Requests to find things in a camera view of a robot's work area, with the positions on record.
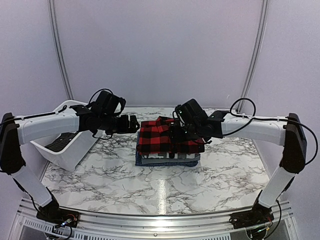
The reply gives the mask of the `red black plaid shirt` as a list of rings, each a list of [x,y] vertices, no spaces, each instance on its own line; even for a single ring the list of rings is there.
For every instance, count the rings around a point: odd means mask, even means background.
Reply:
[[[170,126],[173,123],[172,118],[165,116],[159,116],[156,120],[142,121],[136,150],[141,154],[200,154],[205,151],[202,139],[174,143],[170,138]]]

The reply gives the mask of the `black white plaid shirt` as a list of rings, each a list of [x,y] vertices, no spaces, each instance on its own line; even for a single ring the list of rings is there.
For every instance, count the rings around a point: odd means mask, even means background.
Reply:
[[[143,159],[160,159],[160,160],[184,160],[184,161],[198,161],[201,159],[199,153],[144,153],[140,154]]]

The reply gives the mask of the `blue checked shirt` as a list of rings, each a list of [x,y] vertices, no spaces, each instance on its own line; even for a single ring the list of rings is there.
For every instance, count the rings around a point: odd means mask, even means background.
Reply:
[[[141,160],[142,160],[141,153],[139,153],[137,151],[137,149],[136,149],[136,151],[135,151],[135,165],[139,166],[139,167],[162,167],[162,166],[166,166],[166,167],[171,167],[171,166],[194,167],[200,161],[200,160],[199,161],[192,161],[192,162],[189,162],[189,163],[152,163],[152,164],[142,164]]]

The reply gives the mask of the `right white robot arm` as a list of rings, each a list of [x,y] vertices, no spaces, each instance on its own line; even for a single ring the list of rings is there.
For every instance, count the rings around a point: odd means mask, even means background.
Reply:
[[[307,140],[299,117],[294,113],[287,117],[262,117],[216,110],[207,115],[195,99],[178,105],[173,113],[176,119],[169,127],[173,143],[228,137],[260,140],[283,147],[278,167],[247,214],[252,224],[260,223],[267,216],[267,210],[306,166]]]

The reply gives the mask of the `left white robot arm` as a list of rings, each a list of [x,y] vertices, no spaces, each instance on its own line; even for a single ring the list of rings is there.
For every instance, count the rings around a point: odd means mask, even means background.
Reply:
[[[58,223],[63,211],[54,195],[30,170],[21,153],[21,146],[43,137],[68,132],[92,133],[104,131],[108,137],[114,134],[133,134],[140,125],[136,116],[125,115],[126,100],[108,88],[94,93],[86,105],[64,106],[58,111],[13,116],[6,113],[0,123],[0,171],[11,176],[19,188],[39,205],[38,213]]]

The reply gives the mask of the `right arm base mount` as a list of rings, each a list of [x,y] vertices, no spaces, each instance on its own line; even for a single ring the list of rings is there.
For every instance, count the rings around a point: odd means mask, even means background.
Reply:
[[[229,223],[233,225],[234,229],[241,229],[270,223],[274,220],[274,215],[271,211],[240,211],[230,215]]]

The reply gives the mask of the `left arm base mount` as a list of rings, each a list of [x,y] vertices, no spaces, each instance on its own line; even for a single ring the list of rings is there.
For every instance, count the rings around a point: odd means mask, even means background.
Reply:
[[[65,223],[67,220],[71,220],[71,222],[68,223],[69,226],[72,228],[76,228],[78,225],[80,213],[78,211],[73,210],[67,210],[67,209],[60,209],[56,216],[48,216],[44,215],[40,212],[36,214],[36,218],[56,224],[58,226],[62,227],[62,223]]]

